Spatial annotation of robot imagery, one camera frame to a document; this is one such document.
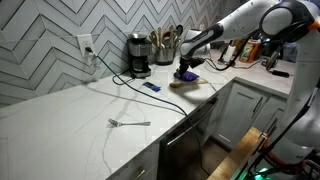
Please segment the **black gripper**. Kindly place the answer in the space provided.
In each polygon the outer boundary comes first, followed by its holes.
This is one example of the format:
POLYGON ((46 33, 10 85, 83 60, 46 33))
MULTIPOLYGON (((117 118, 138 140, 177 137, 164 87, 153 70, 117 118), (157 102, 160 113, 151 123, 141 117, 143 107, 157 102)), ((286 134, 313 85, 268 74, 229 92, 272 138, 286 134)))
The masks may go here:
POLYGON ((179 67, 176 70, 176 74, 178 77, 182 77, 183 74, 188 70, 189 67, 195 68, 204 63, 203 58, 191 58, 189 60, 184 59, 183 57, 180 58, 179 67))

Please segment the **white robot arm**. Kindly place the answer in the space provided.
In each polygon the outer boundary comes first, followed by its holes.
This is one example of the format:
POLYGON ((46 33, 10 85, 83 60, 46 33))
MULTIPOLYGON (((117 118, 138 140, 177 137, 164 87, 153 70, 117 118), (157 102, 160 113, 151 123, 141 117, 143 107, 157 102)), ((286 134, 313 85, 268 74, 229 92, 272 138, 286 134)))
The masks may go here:
POLYGON ((295 47, 295 74, 280 132, 268 156, 284 164, 302 161, 319 145, 320 31, 319 5, 312 0, 249 0, 231 14, 180 46, 179 75, 197 66, 196 51, 204 45, 231 40, 255 31, 278 43, 284 52, 295 47))

